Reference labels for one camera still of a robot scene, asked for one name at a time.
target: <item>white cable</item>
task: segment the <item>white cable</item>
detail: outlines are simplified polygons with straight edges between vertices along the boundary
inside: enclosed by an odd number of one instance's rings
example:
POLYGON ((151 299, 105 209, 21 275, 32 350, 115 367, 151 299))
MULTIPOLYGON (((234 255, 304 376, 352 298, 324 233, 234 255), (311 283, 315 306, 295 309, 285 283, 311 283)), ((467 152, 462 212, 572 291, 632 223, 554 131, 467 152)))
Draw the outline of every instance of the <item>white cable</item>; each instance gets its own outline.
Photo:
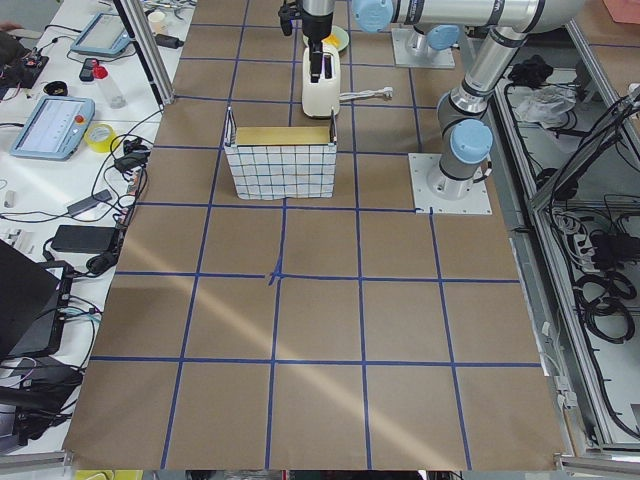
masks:
POLYGON ((384 87, 380 90, 363 90, 362 92, 341 93, 340 101, 348 102, 350 100, 360 100, 373 97, 381 97, 385 100, 391 100, 393 98, 393 87, 384 87))

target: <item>grid pattern basket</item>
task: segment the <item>grid pattern basket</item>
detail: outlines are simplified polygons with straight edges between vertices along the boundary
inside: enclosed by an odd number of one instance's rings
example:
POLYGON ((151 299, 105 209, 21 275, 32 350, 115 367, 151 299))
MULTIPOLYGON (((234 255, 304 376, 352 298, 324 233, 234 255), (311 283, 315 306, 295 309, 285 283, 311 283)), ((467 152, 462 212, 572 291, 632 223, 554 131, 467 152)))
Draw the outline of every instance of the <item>grid pattern basket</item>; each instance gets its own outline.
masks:
POLYGON ((238 197, 244 200, 331 197, 338 150, 335 116, 326 143, 238 145, 238 127, 227 109, 224 151, 238 197))

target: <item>white wire basket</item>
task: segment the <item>white wire basket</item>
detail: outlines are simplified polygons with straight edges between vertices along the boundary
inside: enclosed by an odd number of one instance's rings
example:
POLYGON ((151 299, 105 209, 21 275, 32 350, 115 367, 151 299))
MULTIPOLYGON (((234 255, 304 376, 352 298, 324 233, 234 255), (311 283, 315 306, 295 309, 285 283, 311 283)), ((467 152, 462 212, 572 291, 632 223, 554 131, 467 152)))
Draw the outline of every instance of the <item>white wire basket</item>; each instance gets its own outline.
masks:
POLYGON ((244 200, 331 197, 335 183, 335 116, 329 127, 238 127, 227 109, 224 151, 244 200))

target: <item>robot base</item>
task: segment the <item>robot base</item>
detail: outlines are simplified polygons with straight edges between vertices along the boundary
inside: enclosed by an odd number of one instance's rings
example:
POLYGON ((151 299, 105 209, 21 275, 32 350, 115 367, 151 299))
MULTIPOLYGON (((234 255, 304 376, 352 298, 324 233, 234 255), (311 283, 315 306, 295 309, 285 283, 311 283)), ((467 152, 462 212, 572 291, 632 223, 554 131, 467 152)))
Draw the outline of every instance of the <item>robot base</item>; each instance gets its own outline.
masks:
POLYGON ((407 42, 413 35, 412 28, 392 28, 393 54, 399 67, 452 69, 456 67, 451 49, 441 51, 429 49, 423 55, 414 55, 407 50, 407 42))
MULTIPOLYGON (((410 153, 411 186, 413 204, 417 213, 450 213, 458 215, 491 215, 491 203, 484 182, 473 183, 469 193, 459 200, 447 200, 431 191, 427 184, 427 175, 440 161, 440 154, 410 153)), ((478 168, 476 177, 482 171, 478 168)))

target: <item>yellow tape roll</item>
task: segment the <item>yellow tape roll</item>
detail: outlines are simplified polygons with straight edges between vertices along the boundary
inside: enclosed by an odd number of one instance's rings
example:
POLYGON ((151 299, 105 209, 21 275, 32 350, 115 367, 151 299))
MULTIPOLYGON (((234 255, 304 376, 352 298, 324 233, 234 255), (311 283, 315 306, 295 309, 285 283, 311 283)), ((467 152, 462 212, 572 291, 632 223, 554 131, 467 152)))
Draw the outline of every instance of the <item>yellow tape roll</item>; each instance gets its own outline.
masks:
MULTIPOLYGON (((116 132, 106 123, 91 125, 87 131, 84 132, 85 142, 87 142, 91 150, 98 153, 108 153, 114 138, 116 138, 116 132)), ((115 149, 117 146, 118 142, 114 142, 113 148, 115 149)))

